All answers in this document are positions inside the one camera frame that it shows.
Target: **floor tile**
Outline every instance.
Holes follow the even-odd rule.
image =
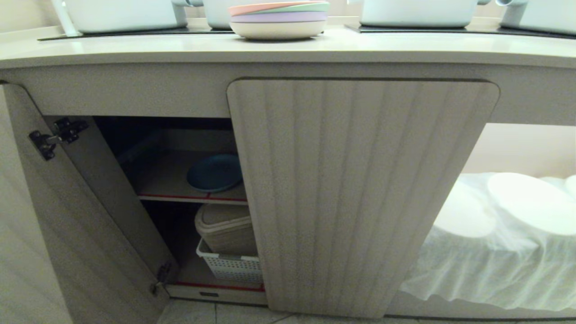
[[[417,322],[384,322],[384,319],[362,319],[318,315],[293,315],[277,324],[418,324]]]
[[[213,303],[170,299],[157,324],[216,324]]]
[[[266,307],[216,305],[217,324],[270,324],[290,315],[288,312],[275,312]]]
[[[411,318],[391,318],[385,317],[381,321],[382,324],[419,324],[416,319]]]
[[[516,324],[514,321],[510,322],[474,322],[474,321],[451,321],[450,319],[442,320],[442,319],[419,319],[418,322],[420,324]]]
[[[517,324],[576,324],[576,320],[569,321],[538,321],[538,322],[518,322]]]

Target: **white container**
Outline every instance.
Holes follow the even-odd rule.
[[[490,0],[348,0],[364,2],[360,23],[378,27],[459,28],[470,24],[476,5]]]
[[[52,0],[66,35],[183,27],[202,0]]]
[[[262,269],[258,257],[241,257],[212,253],[204,240],[196,248],[198,256],[203,258],[214,276],[218,279],[261,283]]]
[[[203,205],[196,213],[194,224],[214,253],[258,255],[247,206]]]
[[[204,0],[204,13],[208,25],[215,29],[231,29],[230,13],[232,6],[253,5],[256,3],[269,3],[271,0]]]
[[[503,27],[576,35],[575,0],[497,0]]]

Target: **ribbed cabinet door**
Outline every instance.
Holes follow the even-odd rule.
[[[28,134],[51,132],[24,88],[0,85],[0,122],[0,322],[156,323],[168,294],[66,152],[37,152]]]
[[[383,316],[498,96],[481,81],[233,82],[270,308]]]

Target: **white countertop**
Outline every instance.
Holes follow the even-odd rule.
[[[323,35],[294,42],[198,34],[37,41],[58,33],[50,27],[0,34],[0,69],[131,62],[479,63],[576,69],[576,40],[535,36],[360,34],[332,25]]]

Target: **metal hinge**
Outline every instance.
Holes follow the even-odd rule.
[[[78,133],[87,129],[88,123],[84,120],[70,122],[68,118],[62,118],[54,123],[54,127],[56,127],[54,135],[42,134],[38,130],[28,135],[38,152],[40,152],[46,161],[51,160],[55,156],[54,149],[56,148],[56,144],[70,144],[76,141],[79,139]]]
[[[170,275],[170,270],[172,269],[172,264],[168,261],[163,264],[156,273],[156,283],[150,285],[150,293],[154,296],[158,296],[158,290],[160,288],[164,289],[164,285],[168,280],[168,276]]]

